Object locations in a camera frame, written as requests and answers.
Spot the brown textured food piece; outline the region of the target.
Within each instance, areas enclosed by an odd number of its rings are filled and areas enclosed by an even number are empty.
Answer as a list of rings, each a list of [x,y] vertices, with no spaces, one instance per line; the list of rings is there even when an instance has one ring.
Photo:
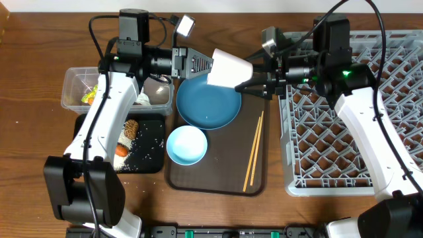
[[[125,122],[125,126],[124,126],[124,135],[130,139],[130,140],[134,140],[137,136],[137,132],[139,129],[139,124],[137,121],[135,120],[128,120]]]

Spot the light blue rice bowl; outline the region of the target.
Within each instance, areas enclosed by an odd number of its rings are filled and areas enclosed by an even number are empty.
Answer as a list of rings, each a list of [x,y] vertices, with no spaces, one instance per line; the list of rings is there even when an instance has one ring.
[[[173,162],[189,166],[202,160],[208,150],[208,140],[199,128],[181,126],[170,133],[166,150]]]

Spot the yellow green snack wrapper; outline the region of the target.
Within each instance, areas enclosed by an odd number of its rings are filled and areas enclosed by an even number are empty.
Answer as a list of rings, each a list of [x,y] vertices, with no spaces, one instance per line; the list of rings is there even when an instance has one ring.
[[[97,90],[98,90],[98,85],[95,85],[90,92],[88,92],[82,97],[81,102],[88,105],[92,105],[96,97]]]

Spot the orange carrot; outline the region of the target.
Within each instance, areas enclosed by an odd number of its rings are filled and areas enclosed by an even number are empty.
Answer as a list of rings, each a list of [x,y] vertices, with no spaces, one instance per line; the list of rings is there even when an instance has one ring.
[[[119,157],[126,157],[129,153],[129,149],[124,145],[118,144],[116,146],[115,154]]]

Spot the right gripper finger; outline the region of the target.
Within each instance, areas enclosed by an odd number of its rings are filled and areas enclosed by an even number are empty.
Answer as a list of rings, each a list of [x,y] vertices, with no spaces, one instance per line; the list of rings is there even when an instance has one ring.
[[[262,99],[271,99],[275,87],[276,82],[270,74],[254,74],[251,79],[237,85],[235,91]]]
[[[274,72],[281,69],[281,61],[274,52],[270,54],[264,49],[247,56],[245,60],[252,63],[253,71],[257,73]]]

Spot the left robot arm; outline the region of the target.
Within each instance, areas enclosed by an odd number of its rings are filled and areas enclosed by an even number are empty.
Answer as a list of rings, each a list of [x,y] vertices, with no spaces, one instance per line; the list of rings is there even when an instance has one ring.
[[[55,217],[93,227],[96,236],[139,237],[142,220],[125,208],[124,186],[113,167],[128,112],[151,74],[192,79],[212,66],[213,59],[186,47],[106,53],[83,125],[63,155],[49,156],[44,165]]]

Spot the white napkin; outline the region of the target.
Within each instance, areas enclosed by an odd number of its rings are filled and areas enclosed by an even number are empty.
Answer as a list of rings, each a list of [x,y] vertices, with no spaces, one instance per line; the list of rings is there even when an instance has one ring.
[[[145,93],[140,93],[137,96],[137,99],[135,100],[135,104],[141,105],[141,106],[150,106],[150,100],[149,97]]]

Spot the pink cup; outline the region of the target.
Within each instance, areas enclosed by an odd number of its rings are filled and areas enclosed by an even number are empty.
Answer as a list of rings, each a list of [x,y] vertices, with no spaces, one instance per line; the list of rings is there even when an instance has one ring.
[[[212,68],[207,76],[208,85],[234,89],[253,75],[252,63],[220,49],[214,50],[212,59]]]

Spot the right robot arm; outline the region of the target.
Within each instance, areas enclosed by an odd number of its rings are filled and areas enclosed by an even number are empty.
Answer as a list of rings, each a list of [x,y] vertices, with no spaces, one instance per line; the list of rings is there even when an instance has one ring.
[[[255,75],[236,91],[270,99],[288,85],[312,84],[350,131],[370,173],[376,205],[357,218],[332,221],[315,237],[421,237],[422,171],[389,119],[378,86],[380,77],[352,59],[350,23],[341,14],[317,17],[308,37],[313,53],[295,56],[300,42],[279,28],[262,31],[262,47],[248,61],[262,58]]]

